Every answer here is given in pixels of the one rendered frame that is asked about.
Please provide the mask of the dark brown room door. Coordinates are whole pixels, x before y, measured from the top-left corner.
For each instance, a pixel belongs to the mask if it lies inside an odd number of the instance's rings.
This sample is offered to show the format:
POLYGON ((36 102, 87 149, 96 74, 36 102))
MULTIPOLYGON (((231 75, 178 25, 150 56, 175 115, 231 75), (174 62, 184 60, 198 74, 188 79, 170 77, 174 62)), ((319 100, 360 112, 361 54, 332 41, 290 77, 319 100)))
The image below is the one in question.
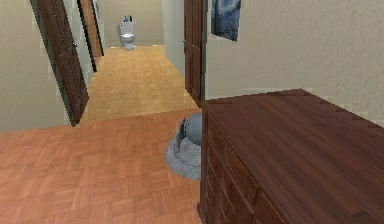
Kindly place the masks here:
POLYGON ((63 0, 37 0, 56 65, 67 95, 70 120, 79 124, 89 100, 63 0))
POLYGON ((184 0, 185 88, 197 106, 202 98, 203 0, 184 0))

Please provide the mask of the white toilet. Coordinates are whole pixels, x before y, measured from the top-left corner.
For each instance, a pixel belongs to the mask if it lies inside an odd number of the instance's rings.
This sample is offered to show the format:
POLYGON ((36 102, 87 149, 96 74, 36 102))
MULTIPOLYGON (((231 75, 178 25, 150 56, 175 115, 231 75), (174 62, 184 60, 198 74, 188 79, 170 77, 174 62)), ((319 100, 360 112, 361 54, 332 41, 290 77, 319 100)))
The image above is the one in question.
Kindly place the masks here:
POLYGON ((121 39, 125 44, 126 50, 134 49, 134 23, 133 22, 120 22, 121 39))

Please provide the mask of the grey round pet bed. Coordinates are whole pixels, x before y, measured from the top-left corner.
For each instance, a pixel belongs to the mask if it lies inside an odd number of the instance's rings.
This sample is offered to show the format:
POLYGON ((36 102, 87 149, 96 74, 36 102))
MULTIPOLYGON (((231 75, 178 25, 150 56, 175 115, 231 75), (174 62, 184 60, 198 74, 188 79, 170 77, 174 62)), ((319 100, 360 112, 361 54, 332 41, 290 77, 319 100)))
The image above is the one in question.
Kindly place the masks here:
POLYGON ((166 162, 175 173, 201 180, 202 113, 184 118, 165 153, 166 162))

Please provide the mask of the blue framed wall picture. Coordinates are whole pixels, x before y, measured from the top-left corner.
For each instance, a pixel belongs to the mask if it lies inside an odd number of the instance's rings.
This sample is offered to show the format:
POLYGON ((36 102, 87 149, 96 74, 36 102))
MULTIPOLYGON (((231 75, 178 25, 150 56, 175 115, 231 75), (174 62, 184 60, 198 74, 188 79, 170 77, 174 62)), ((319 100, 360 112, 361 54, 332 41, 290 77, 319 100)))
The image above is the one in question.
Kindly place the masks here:
POLYGON ((241 0, 212 0, 211 33, 236 42, 241 0))

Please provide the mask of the light brown room door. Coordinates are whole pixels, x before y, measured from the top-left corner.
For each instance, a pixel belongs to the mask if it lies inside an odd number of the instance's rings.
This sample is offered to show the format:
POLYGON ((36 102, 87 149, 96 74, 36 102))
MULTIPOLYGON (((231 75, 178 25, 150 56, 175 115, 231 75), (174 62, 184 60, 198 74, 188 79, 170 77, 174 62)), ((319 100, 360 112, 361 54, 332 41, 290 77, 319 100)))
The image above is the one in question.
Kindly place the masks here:
POLYGON ((104 55, 100 29, 97 20, 94 0, 77 0, 80 18, 88 46, 93 72, 97 72, 97 64, 104 55))

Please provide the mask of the dark brown wooden dresser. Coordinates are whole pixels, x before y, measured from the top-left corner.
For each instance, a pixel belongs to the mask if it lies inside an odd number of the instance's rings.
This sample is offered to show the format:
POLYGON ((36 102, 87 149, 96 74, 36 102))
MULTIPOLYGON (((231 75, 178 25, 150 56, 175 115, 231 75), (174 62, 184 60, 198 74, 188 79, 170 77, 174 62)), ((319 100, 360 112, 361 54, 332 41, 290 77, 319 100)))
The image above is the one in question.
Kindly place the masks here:
POLYGON ((202 102, 202 224, 384 224, 384 128, 302 89, 202 102))

